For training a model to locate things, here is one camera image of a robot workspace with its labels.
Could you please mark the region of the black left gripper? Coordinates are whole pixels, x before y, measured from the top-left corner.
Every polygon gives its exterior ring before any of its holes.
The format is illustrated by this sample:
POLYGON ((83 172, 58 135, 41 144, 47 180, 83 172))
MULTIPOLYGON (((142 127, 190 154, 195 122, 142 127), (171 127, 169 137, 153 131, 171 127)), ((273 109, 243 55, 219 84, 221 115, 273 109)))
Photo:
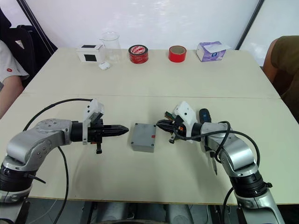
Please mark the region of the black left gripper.
POLYGON ((120 136, 127 133, 129 129, 122 125, 103 125, 102 119, 97 119, 90 123, 87 133, 87 142, 96 144, 96 154, 101 154, 101 144, 103 137, 120 136))

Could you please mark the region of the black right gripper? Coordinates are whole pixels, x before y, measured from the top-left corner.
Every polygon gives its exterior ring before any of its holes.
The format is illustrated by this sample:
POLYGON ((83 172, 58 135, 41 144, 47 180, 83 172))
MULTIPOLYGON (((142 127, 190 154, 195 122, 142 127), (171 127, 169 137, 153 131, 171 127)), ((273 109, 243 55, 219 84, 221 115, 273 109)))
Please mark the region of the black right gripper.
POLYGON ((185 126, 183 125, 183 120, 179 115, 170 113, 168 111, 164 113, 164 116, 166 117, 166 119, 159 120, 156 123, 156 126, 165 132, 171 133, 169 142, 171 144, 174 144, 176 140, 180 139, 177 137, 177 134, 182 135, 185 133, 185 126))

